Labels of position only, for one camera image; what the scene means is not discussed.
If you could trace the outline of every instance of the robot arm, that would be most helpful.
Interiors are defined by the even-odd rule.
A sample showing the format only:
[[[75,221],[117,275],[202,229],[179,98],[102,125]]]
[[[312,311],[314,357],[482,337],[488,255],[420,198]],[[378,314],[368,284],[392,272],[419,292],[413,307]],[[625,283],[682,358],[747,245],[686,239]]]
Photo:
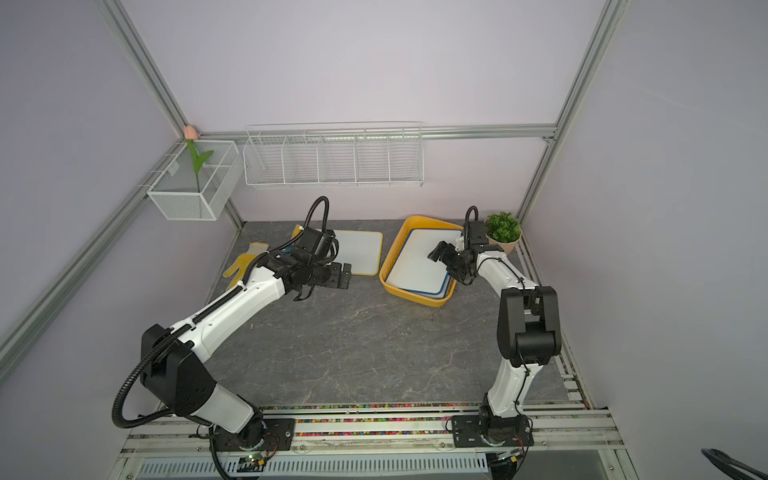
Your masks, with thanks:
[[[321,230],[309,228],[320,202],[326,203]],[[121,428],[143,425],[163,415],[175,414],[204,425],[217,425],[226,441],[243,449],[262,442],[265,424],[262,413],[248,401],[229,392],[203,366],[229,335],[269,303],[291,290],[295,301],[305,300],[315,286],[346,289],[351,266],[334,263],[339,244],[326,229],[328,199],[318,198],[301,232],[289,242],[256,257],[247,276],[194,315],[171,328],[150,327],[141,338],[142,361],[128,376],[112,409],[112,420]],[[303,287],[309,293],[302,297]],[[159,398],[167,409],[135,420],[123,418],[122,409],[135,381]]]
[[[475,220],[470,221],[473,210]],[[501,247],[488,242],[476,207],[467,210],[459,243],[440,242],[429,258],[442,261],[449,275],[464,285],[478,276],[485,278],[500,297],[496,340],[502,362],[480,408],[479,433],[489,445],[494,443],[487,439],[509,439],[510,435],[530,442],[522,403],[536,374],[560,353],[557,293],[525,278]]]

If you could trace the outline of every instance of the yellow glove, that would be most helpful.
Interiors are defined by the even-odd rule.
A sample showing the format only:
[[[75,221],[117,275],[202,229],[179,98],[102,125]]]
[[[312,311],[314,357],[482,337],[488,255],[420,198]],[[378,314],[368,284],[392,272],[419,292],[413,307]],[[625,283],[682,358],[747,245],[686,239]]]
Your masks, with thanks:
[[[245,276],[245,269],[248,267],[250,261],[266,252],[269,248],[270,245],[268,243],[253,242],[250,247],[248,247],[246,253],[238,255],[234,263],[232,263],[232,266],[225,270],[223,274],[224,278],[229,278],[234,275],[227,290],[237,285],[237,282],[243,279]]]

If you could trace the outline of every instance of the gray marble tabletop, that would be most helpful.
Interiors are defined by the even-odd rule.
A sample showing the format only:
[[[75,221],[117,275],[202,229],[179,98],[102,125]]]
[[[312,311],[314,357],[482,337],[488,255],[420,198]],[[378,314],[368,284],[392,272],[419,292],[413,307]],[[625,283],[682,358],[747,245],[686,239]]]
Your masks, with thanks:
[[[338,220],[328,226],[382,232],[383,263],[402,222]],[[246,223],[227,265],[250,242],[276,247],[295,225]],[[516,255],[510,260],[518,264]],[[217,296],[229,282],[220,279]],[[354,275],[348,290],[315,288],[303,302],[293,302],[294,296],[261,310],[206,363],[216,380],[256,405],[480,402],[495,380],[502,358],[498,296],[483,279],[457,285],[439,308],[387,293],[378,275]],[[526,402],[564,400],[568,394],[550,362],[534,378]]]

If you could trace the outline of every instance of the wire shelf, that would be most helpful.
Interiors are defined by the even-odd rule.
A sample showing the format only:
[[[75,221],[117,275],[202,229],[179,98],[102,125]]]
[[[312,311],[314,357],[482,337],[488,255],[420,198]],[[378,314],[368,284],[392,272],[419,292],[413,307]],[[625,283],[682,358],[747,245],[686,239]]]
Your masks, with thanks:
[[[420,127],[257,131],[243,148],[246,184],[259,188],[424,183]]]
[[[233,141],[198,140],[199,153],[214,151],[197,179],[186,145],[147,190],[168,220],[216,220],[243,174],[240,151]]]

